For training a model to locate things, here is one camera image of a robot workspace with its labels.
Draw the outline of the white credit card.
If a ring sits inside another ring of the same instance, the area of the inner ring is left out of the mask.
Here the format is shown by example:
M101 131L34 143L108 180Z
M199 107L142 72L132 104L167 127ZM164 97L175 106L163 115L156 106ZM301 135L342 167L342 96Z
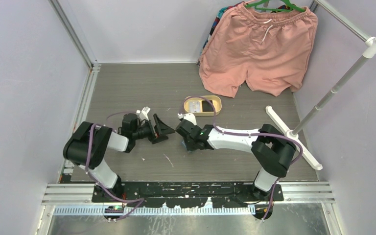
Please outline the white credit card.
M188 111L190 113L201 113L202 102L199 100L188 101Z

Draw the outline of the beige oval tray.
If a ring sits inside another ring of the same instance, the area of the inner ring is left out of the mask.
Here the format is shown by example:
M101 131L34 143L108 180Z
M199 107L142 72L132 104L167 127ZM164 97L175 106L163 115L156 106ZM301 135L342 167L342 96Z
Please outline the beige oval tray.
M188 96L183 102L183 114L192 113L199 117L218 115L222 109L221 98L216 95Z

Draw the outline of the black credit card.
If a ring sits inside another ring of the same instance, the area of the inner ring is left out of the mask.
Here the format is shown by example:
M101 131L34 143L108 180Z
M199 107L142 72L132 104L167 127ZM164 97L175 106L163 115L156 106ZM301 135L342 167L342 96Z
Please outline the black credit card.
M213 103L212 101L208 102L206 100L203 100L201 102L202 104L202 112L203 113L206 113L206 112L213 112L214 111L214 106L213 106Z

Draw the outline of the blue card holder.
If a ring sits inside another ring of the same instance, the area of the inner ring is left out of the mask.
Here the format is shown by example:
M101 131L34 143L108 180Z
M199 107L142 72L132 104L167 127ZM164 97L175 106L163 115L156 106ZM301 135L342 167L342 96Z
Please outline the blue card holder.
M193 149L190 145L188 145L185 141L182 141L182 145L183 145L183 147L186 149L186 151L188 152L188 153L191 153L191 152L193 152L193 151L195 151L195 149Z

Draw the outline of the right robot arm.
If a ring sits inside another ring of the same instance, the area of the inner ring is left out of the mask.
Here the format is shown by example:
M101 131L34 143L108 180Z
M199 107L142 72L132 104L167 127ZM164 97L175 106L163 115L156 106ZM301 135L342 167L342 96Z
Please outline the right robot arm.
M266 200L276 181L286 176L296 152L295 143L270 124L260 129L231 130L213 125L201 128L183 119L176 132L183 137L187 151L231 149L253 154L261 166L252 186L258 201Z

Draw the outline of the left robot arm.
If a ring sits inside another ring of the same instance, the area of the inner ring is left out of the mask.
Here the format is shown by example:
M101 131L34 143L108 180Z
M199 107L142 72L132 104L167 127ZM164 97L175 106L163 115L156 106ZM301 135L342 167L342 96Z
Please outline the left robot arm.
M175 130L157 114L150 120L140 111L125 113L118 130L84 121L65 144L63 156L84 169L101 188L105 188L104 196L107 199L117 202L123 196L122 180L104 160L106 150L130 153L137 140L148 139L152 144L157 144L173 133Z

